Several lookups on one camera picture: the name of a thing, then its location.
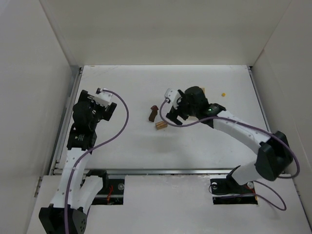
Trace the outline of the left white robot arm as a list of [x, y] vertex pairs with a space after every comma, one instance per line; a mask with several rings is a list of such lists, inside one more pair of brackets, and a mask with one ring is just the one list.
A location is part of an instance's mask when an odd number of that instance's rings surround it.
[[41, 224], [48, 234], [82, 234], [87, 216], [97, 193], [103, 188], [104, 170], [84, 175], [91, 149], [97, 139], [96, 127], [101, 120], [109, 121], [117, 104], [107, 89], [97, 89], [95, 95], [81, 91], [73, 106], [73, 124], [67, 141], [66, 162], [60, 183], [48, 207], [39, 212]]

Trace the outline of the dark arch wood block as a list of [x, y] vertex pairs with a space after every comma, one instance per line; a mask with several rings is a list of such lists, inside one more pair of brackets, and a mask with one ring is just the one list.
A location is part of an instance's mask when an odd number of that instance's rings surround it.
[[148, 120], [150, 122], [154, 122], [157, 114], [158, 114], [158, 110], [152, 110], [149, 117], [148, 117]]

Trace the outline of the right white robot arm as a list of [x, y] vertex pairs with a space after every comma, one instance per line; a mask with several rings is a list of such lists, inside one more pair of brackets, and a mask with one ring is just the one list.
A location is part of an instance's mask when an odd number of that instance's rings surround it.
[[214, 195], [246, 194], [249, 183], [257, 179], [275, 181], [293, 162], [288, 140], [280, 131], [272, 134], [242, 122], [225, 107], [210, 103], [203, 90], [193, 86], [185, 90], [168, 89], [165, 100], [172, 104], [166, 118], [172, 126], [184, 127], [181, 120], [196, 117], [209, 127], [238, 140], [256, 154], [256, 159], [246, 165], [232, 169], [225, 178], [211, 179]]

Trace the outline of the reddish brown wood block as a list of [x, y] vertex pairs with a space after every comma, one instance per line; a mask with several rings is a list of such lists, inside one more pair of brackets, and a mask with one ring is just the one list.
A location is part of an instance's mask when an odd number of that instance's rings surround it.
[[153, 111], [158, 111], [159, 108], [158, 108], [156, 105], [154, 105], [154, 106], [151, 107], [151, 110], [153, 110]]

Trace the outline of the light striped wood block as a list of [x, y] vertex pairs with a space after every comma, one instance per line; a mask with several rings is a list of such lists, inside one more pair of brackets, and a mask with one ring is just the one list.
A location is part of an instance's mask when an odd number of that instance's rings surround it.
[[168, 126], [168, 124], [167, 124], [167, 122], [165, 122], [165, 121], [160, 121], [160, 122], [157, 122], [157, 123], [155, 124], [155, 126], [156, 126], [156, 129], [157, 129], [157, 130], [160, 130], [160, 129], [166, 128], [166, 127]]

